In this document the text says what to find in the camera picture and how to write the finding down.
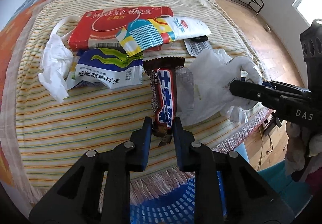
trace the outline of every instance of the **striped bed sheet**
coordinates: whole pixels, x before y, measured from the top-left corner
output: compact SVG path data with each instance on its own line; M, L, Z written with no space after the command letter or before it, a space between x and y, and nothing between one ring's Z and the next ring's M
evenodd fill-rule
M10 168L23 169L23 172L12 171L12 180L31 202L37 202L41 194L87 150L104 152L113 149L142 126L145 116L153 116L152 94L146 74L142 85L116 90L104 87L72 89L63 104L58 104L38 81L42 51L57 22L72 14L82 16L89 10L133 5L170 6L176 15L204 21L213 33L209 36L213 48L223 48L232 57L248 56L267 78L255 50L215 0L49 0L38 11L34 9L26 43L20 49L22 57L20 65L17 65L18 76L15 80L6 79L8 83L2 102L6 105L0 114L5 118L5 124L10 123L10 112L15 117L17 139L12 140L12 127L4 127L1 144L4 143L4 155L9 166L12 163ZM75 26L76 23L68 23L58 34L63 35ZM144 53L145 60L163 56L184 57L186 66L194 60L187 53L183 41L173 43L166 50ZM12 95L12 82L16 83L16 98ZM268 109L257 104L247 112L250 121L245 125L231 123L215 114L186 129L210 148L227 152L241 143L268 113ZM15 154L14 142L17 143ZM175 167L173 143L160 148L158 143L159 139L153 137L146 171L131 174L131 202L134 204L165 194L189 177Z

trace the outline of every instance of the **bed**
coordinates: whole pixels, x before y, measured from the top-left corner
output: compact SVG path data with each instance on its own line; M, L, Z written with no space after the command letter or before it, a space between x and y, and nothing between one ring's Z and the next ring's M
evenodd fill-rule
M37 76L42 51L59 20L89 10L134 5L170 6L174 14L204 21L213 33L209 36L213 48L223 48L232 57L250 57L269 79L254 48L215 0L27 0L0 33L0 176L29 202L36 203L87 150L113 149L141 127L145 116L153 116L146 74L143 84L135 87L72 89L61 105ZM58 34L75 26L68 23ZM144 60L164 56L184 57L186 66L194 60L182 41L162 51L146 52ZM247 111L246 124L215 114L186 129L196 140L226 153L257 129L269 112L257 104ZM158 143L153 137L146 171L131 174L132 204L166 194L193 176L176 167L173 143L164 147Z

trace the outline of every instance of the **colorful wrapper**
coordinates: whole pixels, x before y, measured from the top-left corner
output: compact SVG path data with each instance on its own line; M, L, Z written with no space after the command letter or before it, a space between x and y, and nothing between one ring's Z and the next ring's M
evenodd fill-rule
M68 44L73 51L86 48L115 48L120 43L116 34L137 19L173 16L167 6L138 6L101 9L86 12L73 30ZM160 50L161 46L149 50Z
M117 40L129 56L148 48L211 34L208 26L190 17L166 17L137 19L123 27L116 35Z
M107 86L110 89L142 84L143 54L129 57L122 50L80 50L66 79L67 89Z
M170 143L172 125L177 111L176 69L183 67L184 58L165 57L144 62L144 70L150 77L151 99L155 120L153 134L162 137L159 146Z

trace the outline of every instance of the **barcode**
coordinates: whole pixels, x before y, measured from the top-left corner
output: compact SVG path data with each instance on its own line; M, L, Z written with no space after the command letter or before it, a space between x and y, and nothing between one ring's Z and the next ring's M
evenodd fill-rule
M118 42L105 42L105 43L96 43L96 48L108 48L108 47L120 47L120 43Z
M192 49L193 54L199 54L201 52L200 47L198 47L197 43L192 43L191 49Z

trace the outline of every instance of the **white plastic bag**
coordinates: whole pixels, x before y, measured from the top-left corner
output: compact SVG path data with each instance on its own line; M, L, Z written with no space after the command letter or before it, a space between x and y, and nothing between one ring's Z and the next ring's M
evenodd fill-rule
M68 50L63 41L67 40L71 32L63 37L56 34L58 29L69 21L79 21L80 17L72 15L62 19L56 24L40 60L39 69L42 73L38 74L39 82L49 91L50 95L59 103L68 97L67 84L64 80L67 77L71 63L73 61L73 53Z
M189 68L175 71L177 84L177 117L185 120L194 110L194 76Z
M246 81L262 84L260 71L251 59L244 56L231 59L222 49L205 49L191 63L189 70L194 76L194 110L181 120L183 125L199 123L219 111L229 115L231 121L247 122L243 110L251 109L257 102L233 96L229 84L241 80L242 70L248 73Z

